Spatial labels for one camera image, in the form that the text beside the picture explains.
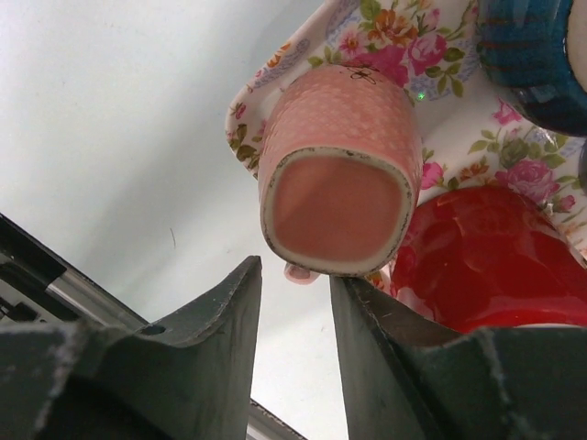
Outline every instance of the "table surface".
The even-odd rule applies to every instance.
[[[252,396],[310,439],[347,430],[327,279],[266,247],[227,106],[320,0],[5,0],[0,212],[149,320],[263,259]]]

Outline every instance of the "red cup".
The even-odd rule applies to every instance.
[[[501,187],[446,192],[418,206],[391,292],[462,333],[587,325],[584,259],[535,203]]]

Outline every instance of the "blue cup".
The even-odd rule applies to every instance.
[[[577,19],[587,13],[580,2],[587,0],[479,0],[478,51],[489,80],[522,116],[539,127],[585,138],[587,92],[567,51],[569,23],[587,21],[587,16]],[[582,44],[587,59],[587,39]]]

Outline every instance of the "ceramic dish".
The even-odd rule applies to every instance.
[[[478,68],[476,16],[474,0],[324,3],[237,95],[228,144],[256,177],[265,122],[285,88],[327,62],[367,61],[415,106],[424,140],[420,203],[504,185],[546,209],[587,255],[587,197],[577,178],[584,139],[538,128],[498,98]]]

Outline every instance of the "mug base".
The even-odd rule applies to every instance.
[[[414,206],[408,180],[392,164],[344,148],[302,148],[277,166],[261,224],[286,261],[360,276],[393,257]]]

